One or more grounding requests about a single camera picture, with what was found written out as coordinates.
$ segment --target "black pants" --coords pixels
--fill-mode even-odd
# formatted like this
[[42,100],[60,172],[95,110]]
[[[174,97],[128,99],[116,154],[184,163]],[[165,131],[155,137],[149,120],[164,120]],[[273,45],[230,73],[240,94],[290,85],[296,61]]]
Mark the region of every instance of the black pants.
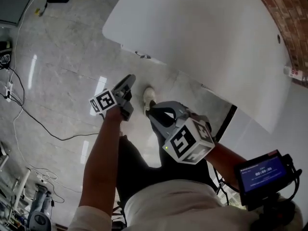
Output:
[[[174,119],[165,113],[157,113],[151,108],[147,116],[163,116],[166,124],[172,124]],[[193,180],[210,185],[214,190],[216,185],[211,180],[206,160],[201,160],[197,165],[177,163],[169,154],[163,150],[165,138],[152,125],[157,135],[159,144],[159,156],[162,166],[160,168],[149,167],[142,158],[138,149],[127,139],[120,137],[118,155],[118,173],[116,188],[119,193],[121,207],[124,208],[128,199],[140,190],[167,180]]]

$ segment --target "white shirt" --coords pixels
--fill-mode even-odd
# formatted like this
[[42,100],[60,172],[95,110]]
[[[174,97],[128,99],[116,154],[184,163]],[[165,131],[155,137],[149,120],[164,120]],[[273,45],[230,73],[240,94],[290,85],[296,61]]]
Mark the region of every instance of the white shirt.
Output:
[[[249,230],[259,218],[233,206],[223,206],[213,189],[189,180],[171,180],[149,186],[127,202],[125,231]],[[68,231],[110,231],[103,211],[81,206]]]

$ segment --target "electrical outlet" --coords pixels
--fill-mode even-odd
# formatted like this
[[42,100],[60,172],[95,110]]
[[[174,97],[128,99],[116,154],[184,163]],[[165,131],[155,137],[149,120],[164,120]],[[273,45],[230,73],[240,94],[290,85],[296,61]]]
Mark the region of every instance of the electrical outlet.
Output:
[[13,91],[13,83],[8,82],[8,86],[6,87],[5,96],[8,96],[8,92],[12,93]]

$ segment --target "marble floor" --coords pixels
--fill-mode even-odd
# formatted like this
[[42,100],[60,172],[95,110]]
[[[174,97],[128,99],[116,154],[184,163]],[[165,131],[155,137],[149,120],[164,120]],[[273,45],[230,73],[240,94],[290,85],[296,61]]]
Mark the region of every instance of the marble floor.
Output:
[[[140,59],[104,38],[102,27],[117,1],[70,0],[65,4],[49,4],[42,17],[36,16],[34,11],[42,8],[45,0],[33,2],[25,14],[16,48],[16,71],[25,88],[25,109],[61,138],[98,132],[102,119],[93,115],[89,98],[103,88],[112,88],[127,74],[135,74],[137,81],[132,89],[135,111],[129,122],[123,122],[122,130],[146,162],[159,167],[156,136],[143,115],[145,87],[151,85],[155,89],[158,101],[176,100],[207,115],[213,135],[231,105],[172,66]],[[2,36],[8,33],[15,44],[17,31],[17,28],[2,29],[1,33]],[[3,94],[8,78],[9,73],[0,70]],[[14,93],[21,97],[22,89],[16,75],[12,81]],[[28,166],[17,149],[13,127],[13,120],[20,111],[16,103],[0,99],[0,141],[10,149],[6,169],[14,177],[22,175]],[[76,191],[55,184],[55,192],[65,203],[56,203],[52,220],[69,225],[79,203],[85,161],[96,136],[59,141],[25,112],[16,119],[15,128],[24,159],[37,168],[51,170],[58,176],[58,183]],[[38,181],[36,174],[31,173],[26,190],[29,195],[34,182]]]

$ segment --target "digital display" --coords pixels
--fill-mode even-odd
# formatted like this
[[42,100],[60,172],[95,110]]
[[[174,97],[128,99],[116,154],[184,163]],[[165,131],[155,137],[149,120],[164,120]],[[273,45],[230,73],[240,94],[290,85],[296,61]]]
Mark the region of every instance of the digital display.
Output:
[[286,175],[278,156],[240,170],[245,192],[264,186]]

